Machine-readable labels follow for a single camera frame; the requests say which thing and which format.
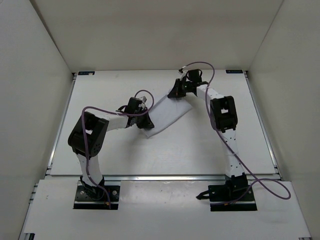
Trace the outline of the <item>white skirt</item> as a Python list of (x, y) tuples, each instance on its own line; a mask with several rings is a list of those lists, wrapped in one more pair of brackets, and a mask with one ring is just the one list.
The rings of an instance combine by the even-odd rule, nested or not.
[(155, 98), (154, 105), (148, 112), (154, 127), (142, 129), (142, 132), (147, 138), (152, 137), (175, 123), (192, 108), (192, 105), (185, 99), (168, 98), (168, 93), (165, 93)]

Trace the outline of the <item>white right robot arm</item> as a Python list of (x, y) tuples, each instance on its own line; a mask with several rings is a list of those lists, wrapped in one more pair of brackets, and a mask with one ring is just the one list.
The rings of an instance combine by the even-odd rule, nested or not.
[(200, 69), (188, 71), (180, 69), (179, 73), (180, 78), (175, 80), (167, 97), (180, 99), (184, 98), (187, 93), (193, 93), (205, 101), (211, 127), (219, 136), (226, 156), (225, 184), (222, 186), (222, 190), (226, 198), (236, 200), (247, 188), (248, 180), (238, 156), (236, 139), (238, 116), (234, 98), (218, 93), (210, 87), (208, 82), (202, 81)]

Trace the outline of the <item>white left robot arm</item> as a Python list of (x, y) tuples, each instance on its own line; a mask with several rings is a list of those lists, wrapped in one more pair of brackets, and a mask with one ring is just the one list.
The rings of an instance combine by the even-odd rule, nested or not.
[(131, 97), (127, 105), (104, 117), (94, 115), (85, 107), (71, 131), (67, 143), (79, 160), (82, 171), (80, 182), (84, 191), (94, 201), (111, 204), (110, 191), (105, 187), (98, 160), (106, 133), (134, 125), (139, 129), (153, 129), (155, 126), (150, 119), (146, 101), (145, 96)]

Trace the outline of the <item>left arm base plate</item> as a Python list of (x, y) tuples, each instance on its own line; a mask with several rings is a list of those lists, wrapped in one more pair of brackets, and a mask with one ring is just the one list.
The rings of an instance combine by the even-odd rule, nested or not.
[(78, 181), (73, 201), (74, 210), (118, 210), (121, 186), (119, 182), (105, 182), (104, 188), (109, 198), (102, 189), (95, 194)]

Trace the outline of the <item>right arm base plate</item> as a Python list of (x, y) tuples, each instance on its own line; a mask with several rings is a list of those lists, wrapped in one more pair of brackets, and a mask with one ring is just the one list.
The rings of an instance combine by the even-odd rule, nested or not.
[(232, 192), (226, 184), (209, 185), (206, 191), (196, 196), (198, 200), (209, 200), (211, 212), (254, 212), (258, 210), (254, 192), (245, 187)]

